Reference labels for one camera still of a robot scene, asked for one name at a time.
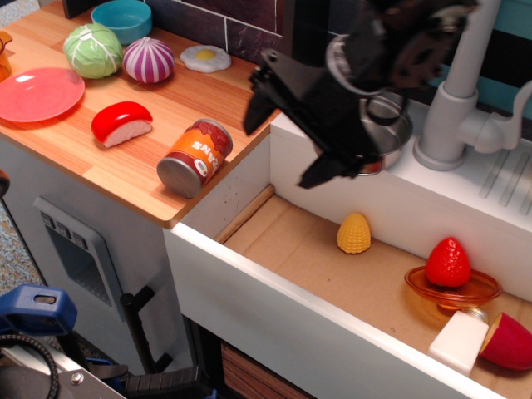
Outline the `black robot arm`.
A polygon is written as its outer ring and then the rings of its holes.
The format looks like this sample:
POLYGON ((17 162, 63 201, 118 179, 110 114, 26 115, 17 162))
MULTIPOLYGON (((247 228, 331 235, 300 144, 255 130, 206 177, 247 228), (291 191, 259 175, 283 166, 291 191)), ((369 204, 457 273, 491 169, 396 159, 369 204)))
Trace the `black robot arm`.
POLYGON ((387 89, 401 94, 438 76, 459 40, 475 1, 370 1, 350 33, 331 40, 321 66, 265 50, 250 77, 253 97, 244 131, 254 133, 281 110, 321 151, 299 186, 354 178, 384 162, 383 144, 362 123, 394 119, 372 114, 371 99, 387 89))

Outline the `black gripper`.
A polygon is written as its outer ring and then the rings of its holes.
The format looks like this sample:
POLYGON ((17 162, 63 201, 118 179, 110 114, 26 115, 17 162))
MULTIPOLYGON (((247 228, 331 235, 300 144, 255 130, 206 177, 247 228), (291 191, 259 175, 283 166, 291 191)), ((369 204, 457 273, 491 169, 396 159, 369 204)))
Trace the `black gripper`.
POLYGON ((362 124, 360 102, 380 89, 371 81, 371 69, 381 59, 381 41, 357 35, 333 39, 323 66, 309 66, 273 49, 263 51, 250 78, 254 94, 243 121, 246 135, 279 109, 323 152, 304 171, 299 187, 355 177, 358 164, 380 158, 362 124))

